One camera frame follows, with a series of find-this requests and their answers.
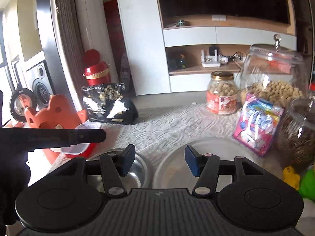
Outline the stainless steel bowl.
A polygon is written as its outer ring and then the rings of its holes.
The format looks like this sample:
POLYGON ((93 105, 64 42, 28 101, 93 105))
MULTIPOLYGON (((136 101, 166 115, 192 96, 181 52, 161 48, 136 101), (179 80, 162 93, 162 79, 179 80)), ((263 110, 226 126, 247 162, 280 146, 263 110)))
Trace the stainless steel bowl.
MULTIPOLYGON (((127 176, 122 177, 121 181, 127 193, 131 189, 150 188, 152 186, 151 163, 145 157, 136 154, 127 176)), ((88 184, 96 188, 99 192, 104 192, 103 181, 100 175, 89 175, 88 184)))

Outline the pink marshmallow bag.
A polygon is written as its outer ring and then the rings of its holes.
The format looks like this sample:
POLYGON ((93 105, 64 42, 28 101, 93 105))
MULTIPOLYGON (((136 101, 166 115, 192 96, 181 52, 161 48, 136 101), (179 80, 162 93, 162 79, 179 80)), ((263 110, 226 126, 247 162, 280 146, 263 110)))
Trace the pink marshmallow bag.
POLYGON ((257 155, 264 156, 271 147, 283 114, 281 106, 248 93, 233 138, 257 155))

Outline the large glass peanut jar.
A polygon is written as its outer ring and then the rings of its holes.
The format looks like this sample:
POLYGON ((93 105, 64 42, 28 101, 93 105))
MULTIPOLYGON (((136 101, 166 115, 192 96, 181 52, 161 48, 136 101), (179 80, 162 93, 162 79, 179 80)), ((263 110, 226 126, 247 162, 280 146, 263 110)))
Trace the large glass peanut jar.
POLYGON ((286 108, 292 100, 307 95, 303 57, 284 46, 280 34, 273 38, 273 44, 253 44, 249 48, 240 77, 241 103, 251 94, 286 108))

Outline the white power strip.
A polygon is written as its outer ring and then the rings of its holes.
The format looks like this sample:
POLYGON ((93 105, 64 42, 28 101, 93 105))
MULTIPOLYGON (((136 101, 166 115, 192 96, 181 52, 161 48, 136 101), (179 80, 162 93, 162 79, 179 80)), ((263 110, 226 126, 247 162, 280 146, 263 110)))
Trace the white power strip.
POLYGON ((229 62, 238 62, 238 63, 244 63, 246 56, 242 56, 239 54, 229 56, 228 60, 229 62))

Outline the green toy tractor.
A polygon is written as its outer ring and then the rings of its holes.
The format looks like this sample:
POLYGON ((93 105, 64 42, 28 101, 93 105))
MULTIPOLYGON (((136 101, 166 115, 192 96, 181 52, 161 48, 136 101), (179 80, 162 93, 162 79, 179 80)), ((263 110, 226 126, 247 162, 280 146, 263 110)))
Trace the green toy tractor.
POLYGON ((186 68, 186 58, 183 54, 173 54, 168 58, 170 71, 186 68))

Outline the white speaker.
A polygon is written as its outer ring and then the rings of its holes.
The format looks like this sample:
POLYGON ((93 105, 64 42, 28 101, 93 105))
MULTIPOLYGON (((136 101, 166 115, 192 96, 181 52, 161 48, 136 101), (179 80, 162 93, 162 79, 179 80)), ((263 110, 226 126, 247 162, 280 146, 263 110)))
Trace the white speaker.
POLYGON ((31 90, 37 102, 38 110, 47 108, 49 101, 54 96, 51 77, 47 70, 46 60, 33 65, 24 72, 27 88, 31 90))

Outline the yellow rubber duck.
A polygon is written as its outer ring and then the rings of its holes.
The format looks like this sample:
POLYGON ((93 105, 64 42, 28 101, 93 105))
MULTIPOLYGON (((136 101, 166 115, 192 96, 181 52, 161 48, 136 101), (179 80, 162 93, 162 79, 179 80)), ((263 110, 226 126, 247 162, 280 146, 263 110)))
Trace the yellow rubber duck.
POLYGON ((299 174, 296 173, 294 167, 287 166, 283 170, 283 181, 290 185, 292 188, 299 190, 299 183, 300 183, 301 177, 299 174))

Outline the white wifi router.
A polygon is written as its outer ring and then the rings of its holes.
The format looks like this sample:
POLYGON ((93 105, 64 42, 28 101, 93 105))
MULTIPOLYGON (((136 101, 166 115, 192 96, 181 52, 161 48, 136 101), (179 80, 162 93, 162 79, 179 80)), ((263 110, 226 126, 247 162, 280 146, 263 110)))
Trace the white wifi router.
POLYGON ((214 49, 214 55, 206 55, 204 50, 201 51, 201 65, 204 68, 220 67, 220 63, 217 49, 214 49))

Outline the tall white bowl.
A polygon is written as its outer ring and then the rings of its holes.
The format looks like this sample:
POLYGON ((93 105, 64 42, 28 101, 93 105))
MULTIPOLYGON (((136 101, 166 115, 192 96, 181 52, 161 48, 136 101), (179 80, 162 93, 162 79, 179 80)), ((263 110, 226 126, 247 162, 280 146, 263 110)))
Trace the tall white bowl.
POLYGON ((205 165, 202 161, 205 154, 231 161, 236 156, 244 156, 266 170, 272 168, 268 161, 235 140, 208 137, 187 143, 163 158, 154 174, 153 188, 187 188, 192 191, 205 165))

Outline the green candy dispenser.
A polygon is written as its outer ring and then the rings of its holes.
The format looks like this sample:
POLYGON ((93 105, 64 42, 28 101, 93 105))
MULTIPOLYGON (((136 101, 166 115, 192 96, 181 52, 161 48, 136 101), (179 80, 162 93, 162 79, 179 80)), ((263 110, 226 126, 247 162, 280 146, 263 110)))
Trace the green candy dispenser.
POLYGON ((314 169, 309 169, 300 181, 299 194, 308 200, 315 201, 314 169))

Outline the small peanut jar gold lid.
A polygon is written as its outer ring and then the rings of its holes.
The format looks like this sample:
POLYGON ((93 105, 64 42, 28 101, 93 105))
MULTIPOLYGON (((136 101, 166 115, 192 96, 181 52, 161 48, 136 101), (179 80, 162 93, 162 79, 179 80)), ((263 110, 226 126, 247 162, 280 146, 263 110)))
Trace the small peanut jar gold lid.
POLYGON ((233 114, 237 110, 238 88, 234 75, 228 71, 214 71, 208 84, 207 108, 219 115, 233 114))

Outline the round black fan heater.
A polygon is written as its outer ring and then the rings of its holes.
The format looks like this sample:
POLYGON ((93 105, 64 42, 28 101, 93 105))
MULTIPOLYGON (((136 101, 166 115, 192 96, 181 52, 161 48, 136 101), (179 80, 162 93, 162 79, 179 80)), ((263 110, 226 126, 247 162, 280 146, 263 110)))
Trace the round black fan heater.
POLYGON ((37 100, 34 93, 26 88, 17 89, 11 96, 10 100, 10 113, 18 122, 25 123, 25 109, 31 107, 36 109, 37 100))

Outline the orange bear-shaped chair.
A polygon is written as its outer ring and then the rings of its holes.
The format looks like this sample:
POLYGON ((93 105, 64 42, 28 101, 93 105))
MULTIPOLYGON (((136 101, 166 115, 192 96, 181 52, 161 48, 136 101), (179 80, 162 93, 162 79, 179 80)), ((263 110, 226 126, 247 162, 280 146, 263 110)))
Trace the orange bear-shaped chair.
POLYGON ((31 128, 75 129, 88 120, 88 113, 86 110, 76 111, 63 94, 57 94, 52 96, 47 108, 36 111, 27 107, 25 118, 31 128))

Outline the black snack bag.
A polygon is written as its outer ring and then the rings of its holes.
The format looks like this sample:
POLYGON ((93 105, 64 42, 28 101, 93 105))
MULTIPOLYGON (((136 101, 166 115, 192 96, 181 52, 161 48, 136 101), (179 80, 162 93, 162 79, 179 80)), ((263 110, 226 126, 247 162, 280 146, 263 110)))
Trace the black snack bag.
POLYGON ((82 87, 82 101, 93 122, 131 125, 138 118, 134 103, 124 96, 123 83, 82 87))

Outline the white wood tv cabinet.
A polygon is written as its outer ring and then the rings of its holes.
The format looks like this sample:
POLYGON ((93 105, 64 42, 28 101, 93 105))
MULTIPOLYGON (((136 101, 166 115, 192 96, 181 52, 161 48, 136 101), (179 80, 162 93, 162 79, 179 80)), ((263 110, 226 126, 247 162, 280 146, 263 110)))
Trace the white wood tv cabinet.
POLYGON ((169 75, 166 49, 210 44, 273 44, 275 30, 260 27, 193 26, 162 28, 158 0, 118 0, 123 37, 136 95, 202 91, 204 77, 169 75))

